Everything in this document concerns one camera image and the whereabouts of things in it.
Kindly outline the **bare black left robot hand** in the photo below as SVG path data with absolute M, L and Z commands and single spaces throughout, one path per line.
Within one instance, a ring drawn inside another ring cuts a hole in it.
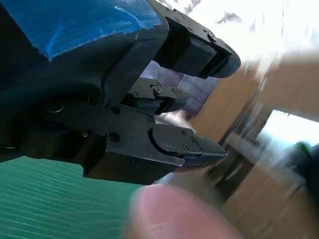
M 188 95 L 143 78 L 151 61 L 202 79 L 241 65 L 209 29 L 155 0 L 1 1 L 1 161 L 56 160 L 148 185 L 223 158 L 193 130 L 156 123 Z

